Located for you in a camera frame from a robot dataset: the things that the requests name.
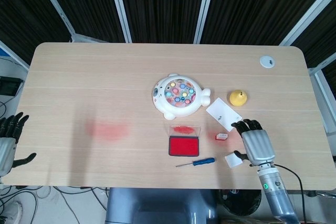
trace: blue screwdriver handle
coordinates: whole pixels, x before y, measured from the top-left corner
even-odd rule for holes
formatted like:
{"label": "blue screwdriver handle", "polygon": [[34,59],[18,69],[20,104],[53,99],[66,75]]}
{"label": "blue screwdriver handle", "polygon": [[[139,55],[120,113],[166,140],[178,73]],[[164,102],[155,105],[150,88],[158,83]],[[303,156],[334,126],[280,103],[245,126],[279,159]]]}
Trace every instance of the blue screwdriver handle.
{"label": "blue screwdriver handle", "polygon": [[204,165],[204,164],[210,164],[210,163],[213,163],[215,162],[216,159],[214,157],[210,157],[210,158],[206,158],[206,159],[201,159],[201,160],[198,160],[198,161],[194,161],[193,162],[193,165]]}

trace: robotic arm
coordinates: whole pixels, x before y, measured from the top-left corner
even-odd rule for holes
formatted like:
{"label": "robotic arm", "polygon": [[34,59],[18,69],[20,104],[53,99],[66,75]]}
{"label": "robotic arm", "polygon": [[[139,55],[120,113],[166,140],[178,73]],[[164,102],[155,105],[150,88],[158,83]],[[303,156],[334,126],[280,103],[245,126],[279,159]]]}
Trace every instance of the robotic arm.
{"label": "robotic arm", "polygon": [[23,112],[16,116],[0,119],[0,178],[7,175],[12,168],[24,165],[32,161],[36,153],[31,153],[27,158],[14,160],[16,145],[22,133],[22,128],[29,115],[23,116]]}
{"label": "robotic arm", "polygon": [[258,176],[273,216],[287,224],[300,223],[279,171],[273,165],[275,153],[267,132],[256,120],[244,119],[232,126],[241,135],[247,154],[234,153],[253,166],[259,166]]}

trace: white card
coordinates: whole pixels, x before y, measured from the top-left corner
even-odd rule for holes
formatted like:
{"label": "white card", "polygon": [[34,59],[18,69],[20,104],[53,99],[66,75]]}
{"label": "white card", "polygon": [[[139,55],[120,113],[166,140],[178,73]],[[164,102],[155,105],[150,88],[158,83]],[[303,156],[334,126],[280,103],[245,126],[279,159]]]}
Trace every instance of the white card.
{"label": "white card", "polygon": [[230,168],[233,168],[243,163],[243,161],[239,157],[237,157],[236,154],[234,153],[231,153],[230,155],[225,156],[225,159]]}
{"label": "white card", "polygon": [[226,130],[231,131],[232,123],[238,122],[242,117],[233,109],[230,108],[221,98],[217,98],[207,109],[214,119],[217,120]]}

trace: cable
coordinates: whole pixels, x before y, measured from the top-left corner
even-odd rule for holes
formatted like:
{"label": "cable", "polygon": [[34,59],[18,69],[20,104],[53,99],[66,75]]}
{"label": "cable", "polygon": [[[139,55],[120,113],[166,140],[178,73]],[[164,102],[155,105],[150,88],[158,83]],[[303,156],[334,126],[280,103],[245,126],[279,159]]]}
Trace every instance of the cable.
{"label": "cable", "polygon": [[10,61],[11,63],[13,63],[15,65],[19,65],[20,67],[23,67],[21,64],[15,63],[15,62],[13,62],[11,60],[8,60],[8,59],[0,58],[0,60],[7,60],[7,61]]}
{"label": "cable", "polygon": [[35,209],[34,209],[34,214],[33,214],[33,217],[32,217],[32,219],[31,219],[31,221],[30,221],[30,224],[32,224],[33,223],[33,220],[34,220],[34,218],[35,218],[35,214],[36,214],[36,211],[37,211],[37,198],[36,198],[36,196],[32,193],[32,192],[30,192],[30,191],[19,191],[19,192],[17,192],[13,197],[11,197],[11,198],[9,198],[8,200],[6,200],[5,202],[3,202],[2,200],[1,200],[1,203],[2,203],[2,207],[3,207],[3,209],[5,208],[5,204],[7,203],[7,202],[9,202],[11,199],[13,199],[15,196],[17,196],[17,195],[19,195],[19,194],[23,194],[23,193],[28,193],[28,194],[31,194],[31,195],[33,195],[33,197],[34,197],[34,199],[35,199]]}
{"label": "cable", "polygon": [[4,210],[5,210],[5,203],[4,203],[4,201],[3,201],[2,199],[0,199],[0,201],[1,201],[1,203],[2,203],[2,210],[1,210],[1,212],[0,212],[0,215],[2,215],[2,213],[3,213]]}
{"label": "cable", "polygon": [[72,209],[72,208],[69,206],[69,204],[68,204],[68,202],[67,202],[66,198],[64,197],[63,193],[62,193],[60,190],[58,190],[58,191],[60,192],[60,194],[61,194],[62,198],[64,199],[64,201],[65,201],[65,204],[67,204],[67,206],[68,206],[68,208],[70,209],[70,211],[72,212],[73,216],[76,218],[76,220],[77,220],[78,224],[80,224],[80,222],[79,222],[79,220],[78,220],[78,218],[77,218],[77,216],[76,216],[75,212],[74,212],[74,211],[73,211],[73,209]]}
{"label": "cable", "polygon": [[6,114],[6,111],[7,111],[7,106],[6,106],[6,103],[7,102],[5,102],[5,103],[3,103],[3,102],[0,102],[2,105],[0,105],[0,108],[2,107],[2,106],[5,106],[5,111],[4,111],[4,113],[0,116],[0,118],[2,118],[5,114]]}
{"label": "cable", "polygon": [[295,173],[293,172],[291,169],[288,169],[287,167],[284,167],[282,165],[277,165],[277,164],[274,164],[275,166],[278,166],[278,167],[281,167],[283,169],[286,169],[287,171],[293,173],[299,180],[299,183],[300,183],[300,189],[301,189],[301,197],[302,197],[302,211],[303,211],[303,220],[304,220],[304,224],[307,224],[307,219],[306,219],[306,208],[304,206],[304,203],[305,203],[305,197],[303,195],[303,186],[302,186],[302,182],[301,182],[301,179],[300,177]]}
{"label": "cable", "polygon": [[16,191],[15,193],[12,193],[12,194],[7,195],[7,196],[2,197],[2,198],[4,199],[4,198],[7,198],[7,197],[10,197],[10,196],[12,196],[12,195],[14,195],[14,194],[16,194],[16,193],[21,192],[21,191],[36,191],[36,190],[38,190],[38,189],[40,189],[40,188],[42,188],[42,187],[43,187],[43,186],[40,186],[40,187],[37,187],[37,188],[34,188],[34,189],[24,188],[24,189],[18,190],[18,191]]}
{"label": "cable", "polygon": [[95,191],[91,188],[91,191],[93,193],[93,195],[95,196],[95,198],[97,199],[97,201],[99,202],[99,204],[103,207],[103,209],[105,211],[107,211],[107,208],[103,205],[103,203],[99,200],[98,196],[96,195]]}
{"label": "cable", "polygon": [[77,193],[67,193],[66,191],[60,190],[57,186],[53,186],[53,188],[58,190],[60,193],[63,193],[63,194],[84,194],[84,193],[87,193],[87,192],[91,191],[91,189],[89,189],[89,190],[86,190],[86,191],[79,191]]}
{"label": "cable", "polygon": [[5,194],[0,194],[0,196],[4,196],[4,195],[8,194],[10,192],[10,190],[12,189],[12,187],[13,186],[8,186],[8,187],[4,188],[3,190],[5,190],[7,188],[9,188],[9,190]]}

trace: robot finger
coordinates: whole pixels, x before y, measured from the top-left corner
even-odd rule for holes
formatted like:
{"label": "robot finger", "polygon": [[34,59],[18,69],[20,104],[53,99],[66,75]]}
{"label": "robot finger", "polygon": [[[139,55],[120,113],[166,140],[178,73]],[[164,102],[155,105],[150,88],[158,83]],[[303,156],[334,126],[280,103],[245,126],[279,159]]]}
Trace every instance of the robot finger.
{"label": "robot finger", "polygon": [[1,128],[0,128],[0,137],[4,137],[6,132],[7,132],[7,127],[10,123],[10,121],[14,118],[13,115],[11,115],[9,118],[7,118],[1,125]]}
{"label": "robot finger", "polygon": [[243,129],[243,132],[250,130],[243,121],[239,121],[238,125]]}
{"label": "robot finger", "polygon": [[252,120],[252,123],[254,124],[254,126],[256,127],[257,130],[262,130],[263,129],[258,121]]}
{"label": "robot finger", "polygon": [[15,138],[16,140],[16,144],[18,143],[19,141],[19,138],[21,136],[21,133],[22,133],[22,128],[23,126],[25,125],[25,122],[28,120],[29,118],[29,115],[25,115],[20,121],[18,121],[18,123],[16,124],[16,127],[14,129],[14,132],[13,132],[13,138]]}
{"label": "robot finger", "polygon": [[31,162],[34,158],[36,157],[36,153],[31,153],[27,158],[19,159],[19,160],[14,160],[12,168],[15,168],[20,165],[25,165]]}
{"label": "robot finger", "polygon": [[242,132],[244,132],[243,129],[239,126],[238,123],[233,123],[233,124],[231,124],[231,126],[237,129],[240,136],[242,135]]}
{"label": "robot finger", "polygon": [[13,137],[13,132],[16,127],[17,122],[23,115],[23,112],[18,113],[13,119],[9,122],[9,125],[7,127],[7,131],[5,133],[5,137]]}
{"label": "robot finger", "polygon": [[245,123],[247,123],[247,125],[250,127],[250,130],[256,130],[257,128],[255,127],[255,125],[253,124],[253,122],[250,119],[244,119],[243,120]]}
{"label": "robot finger", "polygon": [[0,119],[0,128],[1,128],[1,125],[3,124],[3,122],[5,122],[6,118],[1,118]]}
{"label": "robot finger", "polygon": [[247,154],[242,154],[239,151],[233,151],[233,153],[241,160],[249,160]]}
{"label": "robot finger", "polygon": [[23,127],[25,123],[27,122],[28,118],[29,118],[29,115],[25,115],[23,118],[21,118],[21,120],[18,121],[17,123],[17,127]]}

